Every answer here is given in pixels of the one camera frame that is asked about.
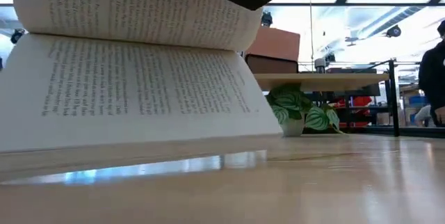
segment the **wooden table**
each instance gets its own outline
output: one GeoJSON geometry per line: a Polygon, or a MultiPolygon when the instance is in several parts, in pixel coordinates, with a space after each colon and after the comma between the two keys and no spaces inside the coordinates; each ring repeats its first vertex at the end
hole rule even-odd
{"type": "Polygon", "coordinates": [[[445,142],[305,136],[274,150],[0,185],[2,224],[445,223],[445,142]]]}
{"type": "Polygon", "coordinates": [[[255,74],[263,91],[285,84],[301,83],[302,91],[349,91],[389,79],[388,74],[255,74]]]}

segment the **black pole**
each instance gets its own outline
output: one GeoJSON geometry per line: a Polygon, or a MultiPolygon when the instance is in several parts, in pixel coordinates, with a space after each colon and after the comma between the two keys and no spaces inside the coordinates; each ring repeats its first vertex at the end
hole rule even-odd
{"type": "Polygon", "coordinates": [[[400,129],[398,127],[398,111],[397,111],[397,90],[396,90],[396,79],[394,75],[394,60],[389,61],[389,86],[391,89],[391,109],[392,109],[392,119],[394,125],[394,136],[400,136],[400,129]]]}
{"type": "Polygon", "coordinates": [[[348,132],[350,132],[350,119],[351,119],[351,114],[352,111],[349,110],[349,93],[346,91],[345,92],[345,107],[346,107],[346,129],[348,130],[348,132]]]}

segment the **green leaf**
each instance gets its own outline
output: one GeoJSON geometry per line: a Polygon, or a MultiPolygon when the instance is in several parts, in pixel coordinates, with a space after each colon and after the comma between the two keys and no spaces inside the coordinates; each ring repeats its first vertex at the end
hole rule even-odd
{"type": "Polygon", "coordinates": [[[289,119],[293,119],[293,120],[301,120],[302,119],[302,114],[300,111],[288,110],[288,113],[289,113],[289,119]]]}
{"type": "Polygon", "coordinates": [[[326,111],[326,116],[329,118],[329,124],[331,124],[335,129],[340,129],[340,119],[335,113],[334,109],[329,109],[326,111]]]}
{"type": "Polygon", "coordinates": [[[312,104],[311,100],[308,97],[306,97],[306,95],[304,93],[302,93],[301,103],[312,104]]]}
{"type": "Polygon", "coordinates": [[[300,91],[300,84],[299,83],[287,83],[281,86],[278,86],[276,88],[273,88],[269,94],[271,94],[273,97],[279,97],[282,93],[289,93],[289,92],[295,92],[300,91]]]}
{"type": "Polygon", "coordinates": [[[279,97],[275,98],[275,103],[278,106],[282,106],[286,109],[301,110],[301,104],[299,102],[299,95],[296,93],[282,93],[279,97]]]}
{"type": "Polygon", "coordinates": [[[282,108],[281,106],[272,105],[272,111],[280,124],[283,124],[287,119],[289,119],[289,112],[287,109],[282,108]]]}
{"type": "Polygon", "coordinates": [[[271,105],[271,106],[275,105],[275,100],[274,100],[273,96],[270,95],[270,93],[268,95],[266,95],[266,99],[267,99],[267,102],[269,103],[269,105],[271,105]]]}
{"type": "Polygon", "coordinates": [[[311,108],[313,108],[314,107],[314,104],[312,103],[312,102],[310,102],[310,103],[308,103],[308,104],[303,104],[302,105],[302,112],[303,113],[308,113],[309,112],[309,110],[311,110],[311,108]]]}
{"type": "Polygon", "coordinates": [[[325,130],[329,127],[329,118],[317,106],[312,107],[306,115],[305,126],[315,130],[325,130]]]}

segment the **security camera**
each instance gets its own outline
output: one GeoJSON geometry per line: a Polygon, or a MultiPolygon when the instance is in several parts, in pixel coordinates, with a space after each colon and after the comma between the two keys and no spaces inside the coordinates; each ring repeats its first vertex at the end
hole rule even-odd
{"type": "Polygon", "coordinates": [[[272,25],[272,15],[270,12],[263,12],[263,16],[261,16],[261,25],[262,26],[270,26],[272,25]]]}
{"type": "Polygon", "coordinates": [[[390,29],[388,29],[386,36],[388,38],[391,38],[391,37],[398,37],[401,34],[402,34],[401,28],[399,28],[398,25],[395,25],[395,26],[391,27],[390,29]]]}
{"type": "Polygon", "coordinates": [[[14,29],[14,33],[11,36],[11,42],[13,44],[17,44],[17,42],[19,41],[19,39],[26,33],[26,31],[24,29],[14,29]]]}

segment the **book page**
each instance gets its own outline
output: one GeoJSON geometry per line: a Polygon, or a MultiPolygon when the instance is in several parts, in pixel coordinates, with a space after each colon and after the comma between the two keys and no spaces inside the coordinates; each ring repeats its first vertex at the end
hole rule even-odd
{"type": "Polygon", "coordinates": [[[227,0],[14,0],[32,33],[245,50],[261,23],[227,0]]]}
{"type": "Polygon", "coordinates": [[[233,51],[29,34],[0,91],[0,152],[281,133],[233,51]]]}

